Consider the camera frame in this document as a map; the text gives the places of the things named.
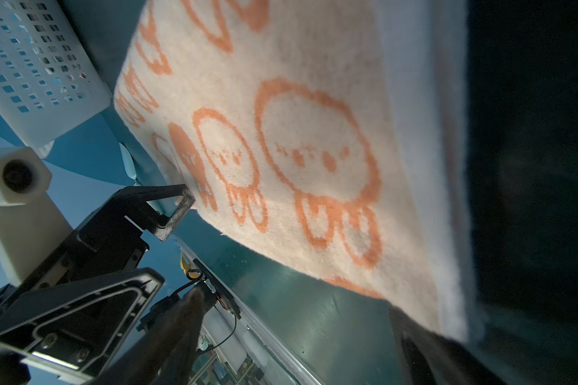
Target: teal surface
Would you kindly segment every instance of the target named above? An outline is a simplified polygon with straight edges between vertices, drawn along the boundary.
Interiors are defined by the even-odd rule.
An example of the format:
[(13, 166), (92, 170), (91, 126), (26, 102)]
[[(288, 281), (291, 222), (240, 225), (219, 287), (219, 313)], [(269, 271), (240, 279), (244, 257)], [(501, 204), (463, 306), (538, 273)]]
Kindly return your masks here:
[(326, 384), (400, 383), (389, 305), (333, 287), (221, 235), (190, 210), (182, 239)]
[[(12, 145), (23, 146), (1, 116), (0, 137)], [(99, 181), (133, 184), (124, 171), (118, 141), (100, 113), (57, 138), (45, 160)]]

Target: cartoon face pattern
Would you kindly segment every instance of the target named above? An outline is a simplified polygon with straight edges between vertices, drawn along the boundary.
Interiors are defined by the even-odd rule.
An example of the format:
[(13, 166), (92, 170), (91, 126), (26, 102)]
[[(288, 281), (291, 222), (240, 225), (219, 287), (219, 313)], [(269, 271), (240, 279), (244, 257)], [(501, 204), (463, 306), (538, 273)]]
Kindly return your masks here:
[(137, 26), (134, 38), (135, 49), (149, 69), (155, 74), (172, 74), (169, 60), (165, 56), (158, 41), (156, 20), (154, 19), (154, 2), (150, 0), (148, 6), (144, 8), (142, 20)]
[(351, 109), (322, 91), (281, 78), (264, 81), (254, 105), (259, 143), (278, 178), (294, 192), (308, 242), (325, 249), (338, 234), (356, 265), (374, 268), (381, 238), (370, 206), (381, 181)]
[(199, 191), (201, 202), (205, 207), (209, 205), (210, 208), (216, 212), (218, 209), (216, 206), (216, 198), (206, 177), (206, 170), (199, 151), (197, 151), (195, 145), (191, 142), (182, 127), (175, 123), (170, 123), (168, 126), (170, 129), (171, 142), (173, 142), (176, 148), (178, 157), (180, 157), (180, 160), (182, 160), (182, 163), (195, 180), (195, 187)]
[[(181, 1), (188, 17), (203, 32), (210, 43), (228, 54), (233, 52), (233, 42), (227, 27), (227, 20), (221, 9), (221, 0), (209, 0), (205, 3), (196, 0)], [(240, 5), (239, 0), (225, 1), (237, 13), (238, 18), (254, 32), (260, 32), (268, 25), (269, 0), (251, 0), (245, 7)], [(201, 14), (209, 14), (210, 12), (198, 7), (211, 7), (214, 20), (203, 19)]]
[(225, 185), (235, 219), (244, 224), (249, 217), (260, 232), (266, 232), (267, 205), (259, 190), (261, 174), (244, 136), (211, 108), (193, 113), (193, 127), (208, 162)]

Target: robotic arm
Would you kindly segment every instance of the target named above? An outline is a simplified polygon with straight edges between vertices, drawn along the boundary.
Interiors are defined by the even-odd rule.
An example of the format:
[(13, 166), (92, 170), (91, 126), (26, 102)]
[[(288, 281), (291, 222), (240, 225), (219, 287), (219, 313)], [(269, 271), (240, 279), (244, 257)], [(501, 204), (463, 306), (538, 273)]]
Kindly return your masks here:
[[(46, 194), (49, 179), (32, 150), (0, 149), (0, 262), (11, 281), (0, 289), (0, 384), (27, 382), (26, 365), (73, 384), (187, 376), (203, 315), (222, 301), (240, 316), (231, 294), (204, 272), (185, 298), (161, 300), (129, 358), (103, 371), (164, 283), (154, 270), (137, 269), (149, 250), (141, 235), (147, 230), (167, 240), (195, 201), (191, 191), (126, 187), (71, 230)], [(146, 203), (171, 196), (182, 196), (171, 217)], [(166, 360), (180, 365), (165, 365), (159, 376)]]

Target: white plastic part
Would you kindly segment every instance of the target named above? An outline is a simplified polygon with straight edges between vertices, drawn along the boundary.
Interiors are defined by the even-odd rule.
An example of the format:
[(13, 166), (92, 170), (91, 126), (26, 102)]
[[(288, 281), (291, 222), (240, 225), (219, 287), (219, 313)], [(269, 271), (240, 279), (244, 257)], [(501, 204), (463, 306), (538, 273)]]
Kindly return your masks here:
[(55, 0), (0, 1), (0, 114), (26, 145), (43, 157), (110, 102)]
[[(203, 316), (201, 323), (201, 329), (209, 336), (211, 340), (210, 343), (214, 345), (221, 343), (233, 331), (233, 324), (231, 324), (231, 326), (228, 325), (221, 315), (221, 311), (226, 312), (222, 307), (221, 310), (213, 307)], [(240, 366), (247, 358), (247, 351), (244, 350), (244, 347), (235, 335), (232, 335), (221, 346), (217, 347), (216, 354), (219, 356), (219, 360), (221, 362), (227, 362), (235, 373), (238, 372)]]
[(39, 158), (45, 159), (45, 158), (47, 158), (47, 156), (49, 155), (51, 150), (54, 148), (54, 143), (55, 143), (55, 141), (51, 141), (51, 142), (47, 143), (45, 146), (38, 147), (37, 149), (33, 149), (33, 150), (39, 156)]
[[(15, 192), (4, 182), (4, 170), (9, 162), (20, 162), (27, 166), (32, 173), (31, 185), (20, 192)], [(49, 187), (52, 174), (45, 164), (29, 147), (8, 147), (0, 149), (0, 206), (25, 204), (45, 194)]]
[(126, 175), (128, 175), (128, 177), (133, 181), (136, 181), (137, 170), (135, 170), (135, 163), (133, 162), (131, 153), (122, 143), (120, 143), (120, 155), (122, 155), (122, 164), (124, 165), (124, 171), (126, 171)]
[[(31, 174), (19, 192), (3, 178), (15, 161)], [(0, 149), (0, 265), (8, 281), (18, 286), (73, 231), (47, 195), (51, 173), (28, 147)]]

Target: screw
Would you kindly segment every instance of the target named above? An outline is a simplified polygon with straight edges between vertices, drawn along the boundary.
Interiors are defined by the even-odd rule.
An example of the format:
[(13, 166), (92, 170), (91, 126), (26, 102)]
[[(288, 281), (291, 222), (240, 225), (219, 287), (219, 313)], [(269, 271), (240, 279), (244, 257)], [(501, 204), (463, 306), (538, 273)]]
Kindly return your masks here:
[(133, 261), (138, 261), (139, 258), (141, 258), (141, 256), (144, 255), (143, 252), (141, 252), (141, 250), (139, 249), (135, 249), (133, 250), (132, 254), (131, 254), (131, 258)]
[(50, 347), (54, 346), (57, 341), (58, 335), (56, 333), (49, 333), (40, 343), (40, 346), (43, 349), (49, 349)]
[(86, 347), (82, 347), (77, 352), (77, 362), (84, 362), (88, 358), (89, 355), (90, 355), (90, 349), (88, 349)]

